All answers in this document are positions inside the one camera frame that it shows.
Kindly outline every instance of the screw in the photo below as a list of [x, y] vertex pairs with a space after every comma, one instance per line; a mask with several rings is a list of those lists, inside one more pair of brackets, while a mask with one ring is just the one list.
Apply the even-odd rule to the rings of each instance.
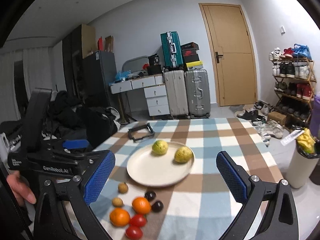
[[73, 176], [72, 180], [77, 182], [81, 179], [80, 175]]
[[282, 183], [283, 185], [285, 185], [285, 186], [287, 186], [287, 185], [288, 185], [288, 181], [287, 181], [287, 180], [285, 180], [285, 179], [282, 179], [282, 180], [281, 180], [281, 183]]
[[257, 176], [257, 175], [252, 175], [251, 176], [251, 179], [254, 181], [254, 182], [257, 182], [260, 180], [260, 178]]
[[47, 179], [47, 180], [44, 182], [44, 185], [45, 185], [45, 186], [49, 186], [50, 183], [51, 183], [51, 180]]

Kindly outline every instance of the refrigerator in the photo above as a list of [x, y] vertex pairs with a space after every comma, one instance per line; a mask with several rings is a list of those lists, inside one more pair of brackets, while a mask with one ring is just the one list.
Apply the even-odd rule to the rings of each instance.
[[115, 55], [98, 50], [83, 59], [84, 101], [88, 107], [114, 107], [119, 110], [116, 95], [111, 94], [109, 83], [117, 74]]

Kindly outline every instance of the silver suitcase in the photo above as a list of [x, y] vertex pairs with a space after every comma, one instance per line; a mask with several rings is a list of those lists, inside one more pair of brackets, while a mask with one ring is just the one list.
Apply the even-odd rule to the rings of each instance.
[[164, 82], [167, 89], [170, 115], [188, 115], [188, 100], [184, 71], [174, 70], [164, 73]]
[[210, 91], [208, 73], [205, 69], [185, 72], [188, 106], [191, 118], [210, 116]]

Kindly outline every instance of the drawer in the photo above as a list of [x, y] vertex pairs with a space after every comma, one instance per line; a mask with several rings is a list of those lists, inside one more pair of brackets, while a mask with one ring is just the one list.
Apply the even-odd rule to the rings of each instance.
[[155, 97], [155, 98], [147, 98], [147, 105], [148, 107], [151, 106], [164, 106], [168, 105], [168, 98], [167, 96], [163, 97]]
[[156, 116], [156, 115], [164, 115], [164, 114], [170, 114], [169, 106], [152, 106], [148, 107], [149, 115], [150, 116]]
[[163, 84], [163, 76], [155, 76], [156, 85], [162, 85]]
[[116, 94], [116, 93], [132, 90], [132, 86], [130, 81], [124, 81], [124, 82], [120, 82], [112, 85], [110, 89], [112, 94]]
[[161, 96], [166, 96], [167, 91], [165, 89], [165, 85], [161, 85], [161, 86], [156, 86], [151, 88], [145, 88], [144, 95], [146, 98], [161, 97]]
[[145, 88], [156, 85], [155, 77], [139, 78], [132, 80], [132, 89]]

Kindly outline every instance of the curtain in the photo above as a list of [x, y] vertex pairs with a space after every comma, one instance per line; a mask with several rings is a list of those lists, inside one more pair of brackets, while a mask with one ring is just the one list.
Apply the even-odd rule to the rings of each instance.
[[49, 48], [23, 50], [23, 71], [28, 99], [35, 88], [52, 89]]
[[20, 119], [14, 90], [14, 52], [0, 55], [0, 123]]

